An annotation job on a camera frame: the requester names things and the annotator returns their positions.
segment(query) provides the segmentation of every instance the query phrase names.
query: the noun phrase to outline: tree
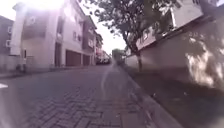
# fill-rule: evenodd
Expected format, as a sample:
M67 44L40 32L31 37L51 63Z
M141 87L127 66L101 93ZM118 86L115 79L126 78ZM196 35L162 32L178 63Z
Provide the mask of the tree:
M120 49L112 50L112 57L114 58L117 64L122 63L123 56L125 56L124 50Z
M145 30L149 32L150 26L155 34L171 29L164 17L176 0L90 0L89 3L98 6L94 14L99 22L103 22L111 33L123 37L128 48L137 56L141 70L141 53L136 42Z

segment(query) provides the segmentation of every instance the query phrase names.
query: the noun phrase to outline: window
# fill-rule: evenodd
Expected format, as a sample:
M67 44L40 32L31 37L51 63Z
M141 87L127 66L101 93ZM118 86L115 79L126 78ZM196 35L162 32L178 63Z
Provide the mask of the window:
M35 21L36 21L36 18L34 16L29 17L26 21L26 26L33 25Z
M73 40L76 41L77 37L76 37L76 32L73 32Z
M200 4L199 0L193 0L193 3L194 3L194 4L197 4L197 5Z
M26 58L26 50L23 50L23 57Z
M89 46L90 46L90 47L93 47L93 41L92 41L92 40L89 40L88 43L89 43Z
M8 27L8 33L12 34L12 27Z
M58 26L57 26L57 32L59 34L62 34L62 32L63 32L63 25L64 25L64 20L60 17L58 19Z
M81 42L82 41L82 37L80 35L78 35L78 41Z
M75 16L75 22L77 22L78 20L77 20L77 16Z
M7 48L10 47L10 44L11 44L11 40L6 40L6 42L5 42L5 46L6 46Z
M79 25L82 26L83 24L84 24L84 22L80 20Z
M89 31L89 33L93 34L93 30L92 29L89 29L88 31Z

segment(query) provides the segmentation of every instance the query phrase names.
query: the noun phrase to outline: apartment building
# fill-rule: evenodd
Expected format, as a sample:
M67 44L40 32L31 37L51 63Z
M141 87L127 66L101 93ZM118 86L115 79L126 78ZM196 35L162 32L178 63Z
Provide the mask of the apartment building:
M0 54L9 55L13 21L0 16Z
M95 47L97 41L96 26L90 16L85 17L83 25L83 65L95 64Z
M170 18L175 29L184 26L185 24L191 22L192 20L209 13L211 9L216 6L217 0L177 0L177 3L173 8L169 10L167 16ZM139 49L150 45L156 40L151 33L143 33L143 36L137 41L137 46Z
M19 60L10 56L13 21L0 16L0 72L15 69Z
M95 48L95 55L96 58L100 58L100 56L103 54L102 45L103 45L103 38L100 34L97 34L96 36L96 48Z
M75 0L65 1L60 9L55 10L38 10L22 3L14 6L14 9L17 14L10 54L21 56L28 68L92 64L94 35L89 43L91 48L86 50L83 45L90 41L90 37L86 37L88 34L84 30L89 19Z

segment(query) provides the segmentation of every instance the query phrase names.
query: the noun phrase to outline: parked car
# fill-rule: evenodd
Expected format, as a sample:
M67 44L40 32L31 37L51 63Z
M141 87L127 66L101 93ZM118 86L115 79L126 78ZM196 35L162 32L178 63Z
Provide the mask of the parked car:
M104 59L97 58L96 59L96 64L97 65L110 64L110 63L111 63L110 58L104 58Z

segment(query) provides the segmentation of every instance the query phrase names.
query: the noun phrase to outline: tree trunk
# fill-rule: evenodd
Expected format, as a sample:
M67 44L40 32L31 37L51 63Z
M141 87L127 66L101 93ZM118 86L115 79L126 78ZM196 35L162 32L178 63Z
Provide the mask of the tree trunk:
M138 69L139 69L139 72L142 71L142 58L141 58L141 53L138 52L136 53L136 56L137 56L137 59L138 59Z

